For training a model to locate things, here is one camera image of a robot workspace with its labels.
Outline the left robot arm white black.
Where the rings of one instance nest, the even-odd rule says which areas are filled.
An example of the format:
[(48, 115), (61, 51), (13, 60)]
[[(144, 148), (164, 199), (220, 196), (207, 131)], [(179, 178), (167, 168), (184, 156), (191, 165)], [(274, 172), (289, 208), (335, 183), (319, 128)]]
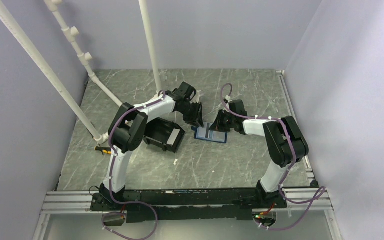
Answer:
[(107, 175), (99, 187), (104, 204), (111, 210), (124, 203), (124, 190), (129, 161), (140, 146), (148, 123), (168, 113), (179, 112), (183, 121), (193, 127), (203, 127), (203, 104), (193, 101), (197, 90), (186, 82), (173, 91), (160, 91), (152, 100), (119, 108), (108, 134), (111, 155)]

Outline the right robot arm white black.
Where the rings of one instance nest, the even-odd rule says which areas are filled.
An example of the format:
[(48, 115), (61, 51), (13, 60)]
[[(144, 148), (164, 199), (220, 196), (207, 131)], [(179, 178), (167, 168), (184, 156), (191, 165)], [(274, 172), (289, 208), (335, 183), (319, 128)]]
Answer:
[(225, 100), (223, 104), (227, 109), (218, 112), (211, 131), (227, 133), (233, 129), (241, 135), (265, 138), (271, 162), (257, 183), (255, 200), (260, 207), (267, 208), (275, 201), (275, 194), (284, 186), (293, 166), (309, 154), (309, 145), (292, 116), (251, 117), (242, 100)]

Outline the blue leather card holder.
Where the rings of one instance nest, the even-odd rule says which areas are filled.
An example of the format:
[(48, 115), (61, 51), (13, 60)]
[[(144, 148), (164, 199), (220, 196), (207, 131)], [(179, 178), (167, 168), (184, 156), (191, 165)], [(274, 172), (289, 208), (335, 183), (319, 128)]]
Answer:
[(202, 140), (207, 142), (213, 142), (213, 143), (220, 143), (220, 144), (226, 144), (228, 139), (228, 133), (227, 132), (217, 132), (212, 131), (212, 138), (206, 139), (204, 137), (204, 127), (205, 123), (203, 123), (203, 127), (191, 127), (191, 129), (194, 131), (194, 139), (196, 140)]

